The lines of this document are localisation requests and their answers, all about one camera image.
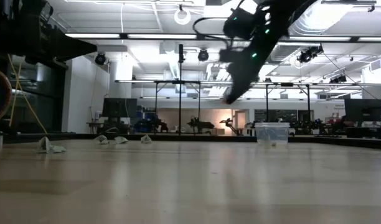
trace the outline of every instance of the computer monitor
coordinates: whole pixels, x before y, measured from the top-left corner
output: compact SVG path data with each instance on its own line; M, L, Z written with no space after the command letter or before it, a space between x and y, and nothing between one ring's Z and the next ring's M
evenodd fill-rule
M375 99L345 99L346 120L358 122L380 121L381 120L381 100Z
M109 118L136 118L136 99L105 98L102 116Z

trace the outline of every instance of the plastic bin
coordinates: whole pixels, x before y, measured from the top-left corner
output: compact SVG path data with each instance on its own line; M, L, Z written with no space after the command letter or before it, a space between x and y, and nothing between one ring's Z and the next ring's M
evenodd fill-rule
M289 138L289 123L257 123L257 143L264 146L286 145Z

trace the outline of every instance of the wooden floor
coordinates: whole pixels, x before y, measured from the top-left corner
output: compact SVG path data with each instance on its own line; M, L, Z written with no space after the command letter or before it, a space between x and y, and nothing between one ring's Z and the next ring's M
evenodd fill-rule
M381 151L60 141L0 151L0 224L381 223Z

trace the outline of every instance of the crumpled paper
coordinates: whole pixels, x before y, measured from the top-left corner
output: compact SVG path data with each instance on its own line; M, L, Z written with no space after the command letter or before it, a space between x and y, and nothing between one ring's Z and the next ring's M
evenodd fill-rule
M106 138L104 135L99 135L94 140L98 140L99 144L109 144L108 138Z
M51 145L47 137L42 138L37 146L37 153L61 153L67 150L63 146Z
M151 144L152 139L148 135L145 135L145 136L141 137L141 143L142 144Z
M116 141L116 144L124 144L124 143L128 142L128 140L126 138L121 137L121 136L115 137L115 141Z

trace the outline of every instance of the orange ring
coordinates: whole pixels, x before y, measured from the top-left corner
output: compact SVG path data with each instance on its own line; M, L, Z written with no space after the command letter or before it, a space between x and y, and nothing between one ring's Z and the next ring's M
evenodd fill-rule
M12 98L11 83L9 82L8 77L5 76L5 74L3 74L1 71L0 71L0 85L2 85L4 87L4 91L5 91L5 95L6 95L5 102L2 106L2 108L0 109L0 119L1 119L6 114L6 111L9 108L9 104L10 104L11 98Z

